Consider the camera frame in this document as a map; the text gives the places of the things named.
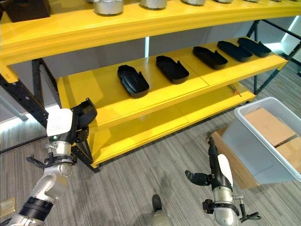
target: white wall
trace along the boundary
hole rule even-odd
[[[301,16],[298,17],[296,23],[291,29],[291,32],[301,36]],[[291,35],[288,35],[282,44],[282,51],[286,54],[290,54],[290,52],[296,47],[296,45],[300,42],[300,40],[294,38]],[[301,51],[299,50],[296,55],[293,57],[295,60],[301,62]]]
[[[288,28],[293,19],[294,17],[286,17],[272,19],[271,21],[282,27]],[[175,49],[199,45],[201,43],[244,36],[251,27],[251,24],[252,22],[226,24],[150,37],[150,56]],[[258,31],[259,39],[262,40],[262,42],[280,42],[284,35],[283,32],[280,32],[264,22],[259,23]],[[44,60],[54,77],[58,78],[143,57],[144,39],[137,39],[49,56],[45,57]],[[13,65],[13,68],[18,73],[20,80],[31,90],[31,92],[33,92],[31,62],[28,61],[15,64]],[[47,106],[55,103],[54,98],[43,79],[42,85],[45,105]],[[25,110],[2,87],[0,87],[0,95],[21,113],[25,112]],[[11,117],[13,117],[13,115],[0,104],[0,121]]]

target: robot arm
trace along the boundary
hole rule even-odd
[[[233,198],[233,179],[228,159],[223,154],[218,154],[212,137],[209,138],[209,162],[211,174],[191,173],[186,170],[187,179],[199,186],[211,185],[214,202],[206,199],[203,202],[203,210],[205,213],[213,214],[216,222],[221,226],[238,226],[247,219],[259,220],[258,212],[246,215],[245,206],[243,204],[243,196],[235,196]],[[242,218],[239,219],[239,210],[234,205],[234,200],[239,200],[242,212]]]
[[[29,199],[21,211],[15,214],[9,226],[43,226],[53,205],[65,192],[68,177],[77,158],[71,153],[71,145],[83,142],[88,136],[88,125],[97,111],[89,98],[72,109],[59,109],[50,113],[47,122],[47,136],[50,144],[48,158],[44,163],[34,156],[27,160],[44,169]]]

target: yellow shelf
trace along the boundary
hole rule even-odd
[[[84,0],[49,2],[47,18],[12,23],[3,14],[0,49],[5,65],[146,36],[301,14],[301,2],[290,0],[231,4],[207,0],[201,7],[169,0],[164,10],[146,10],[138,0],[124,0],[124,12],[118,16],[98,16]]]
[[[101,162],[255,97],[239,83],[234,86],[242,97],[234,95],[229,87],[223,87],[90,135],[92,166],[97,167]]]
[[[211,50],[217,48],[216,43],[202,46]],[[286,60],[275,54],[265,58],[253,56],[250,61],[242,63],[221,50],[219,52],[229,61],[222,70],[213,70],[203,64],[192,54],[192,48],[164,54],[175,61],[180,59],[190,72],[188,80],[179,85],[173,85],[165,78],[156,66],[155,56],[124,63],[133,66],[137,71],[142,71],[150,85],[149,93],[139,99],[129,98],[117,77],[117,69],[122,64],[62,77],[57,80],[61,102],[63,107],[70,108],[89,97],[98,112],[90,125],[90,131],[94,133],[99,129],[158,111],[263,71],[280,68],[286,63]]]

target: light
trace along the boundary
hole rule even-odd
[[[53,111],[55,109],[59,109],[59,108],[60,108],[59,105],[54,104],[54,105],[50,105],[50,106],[46,107],[45,110],[47,112],[51,112],[51,111]],[[31,123],[31,122],[36,121],[34,119],[34,117],[29,113],[26,113],[25,116],[28,118],[28,120],[26,120],[26,121],[22,121],[18,117],[13,117],[11,119],[8,119],[8,120],[5,120],[5,121],[1,122],[0,123],[0,133],[6,131],[8,129],[11,129],[11,128],[19,125],[19,124],[26,123],[26,122]]]
[[[144,57],[149,57],[149,50],[150,50],[150,38],[145,37]]]
[[[293,26],[295,25],[295,23],[297,22],[298,18],[299,18],[299,16],[296,16],[296,17],[295,17],[295,19],[294,19],[293,22],[291,23],[290,27],[288,28],[289,31],[292,30],[292,28],[293,28]],[[287,38],[287,36],[288,36],[288,33],[285,33],[284,36],[283,36],[283,38],[282,38],[282,40],[281,40],[281,42],[284,42],[285,39]]]
[[[272,51],[282,50],[282,44],[281,44],[281,42],[268,43],[268,44],[264,44],[264,45],[266,47],[268,47],[269,49],[271,49]]]

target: white plastic bin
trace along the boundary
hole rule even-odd
[[[300,173],[244,117],[245,114],[261,107],[301,135],[301,119],[279,100],[267,97],[236,108],[234,111],[236,119],[222,135],[223,141],[258,183],[268,184],[293,180],[301,182]]]

